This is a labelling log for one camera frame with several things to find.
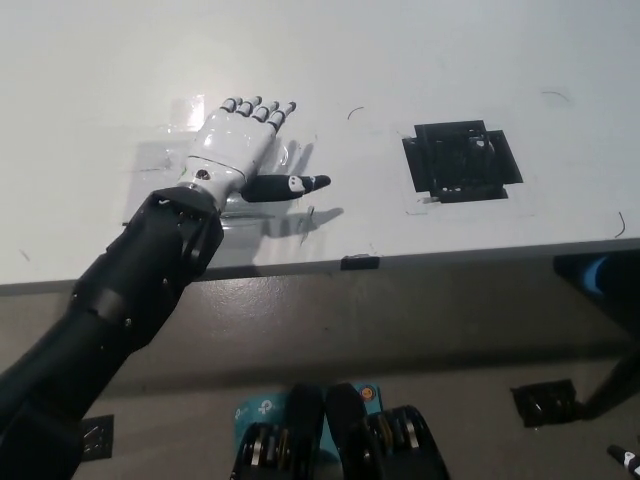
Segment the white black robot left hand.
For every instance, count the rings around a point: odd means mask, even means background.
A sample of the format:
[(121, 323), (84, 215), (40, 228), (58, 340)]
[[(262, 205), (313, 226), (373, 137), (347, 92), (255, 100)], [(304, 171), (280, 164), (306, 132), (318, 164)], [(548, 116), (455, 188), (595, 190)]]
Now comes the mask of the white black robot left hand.
[(205, 119), (187, 153), (178, 184), (212, 198), (222, 212), (234, 194), (249, 203), (298, 199), (331, 184), (327, 175), (269, 174), (259, 170), (296, 103), (260, 96), (229, 97)]

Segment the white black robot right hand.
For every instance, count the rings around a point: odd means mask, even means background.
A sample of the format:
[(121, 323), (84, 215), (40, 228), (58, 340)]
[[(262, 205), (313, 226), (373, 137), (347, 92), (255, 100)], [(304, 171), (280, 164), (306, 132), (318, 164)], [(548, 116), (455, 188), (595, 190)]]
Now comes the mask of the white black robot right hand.
[(607, 453), (635, 479), (640, 478), (639, 455), (618, 445), (607, 447)]

